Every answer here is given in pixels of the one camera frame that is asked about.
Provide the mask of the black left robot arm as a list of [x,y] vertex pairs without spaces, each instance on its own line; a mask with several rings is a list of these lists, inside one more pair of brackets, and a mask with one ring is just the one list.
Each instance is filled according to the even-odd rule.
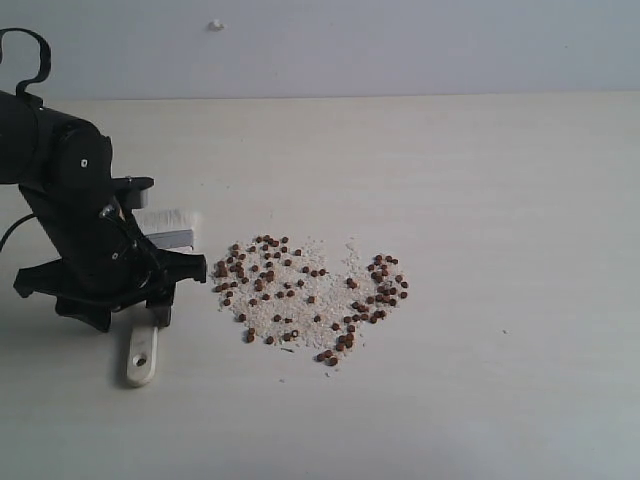
[[112,158],[110,138],[91,122],[2,94],[1,182],[18,186],[59,254],[19,270],[14,288],[23,298],[55,297],[58,315],[101,332],[113,313],[140,302],[167,327],[177,283],[205,282],[206,259],[143,234],[133,212],[154,181],[113,177]]

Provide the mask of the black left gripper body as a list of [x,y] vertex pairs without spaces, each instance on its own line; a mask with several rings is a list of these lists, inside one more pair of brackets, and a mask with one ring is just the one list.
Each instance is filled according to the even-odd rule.
[[120,206],[114,178],[77,184],[21,179],[18,189],[51,241],[58,259],[18,271],[23,298],[41,293],[113,310],[146,301],[183,280],[203,283],[206,259],[156,247],[134,210]]

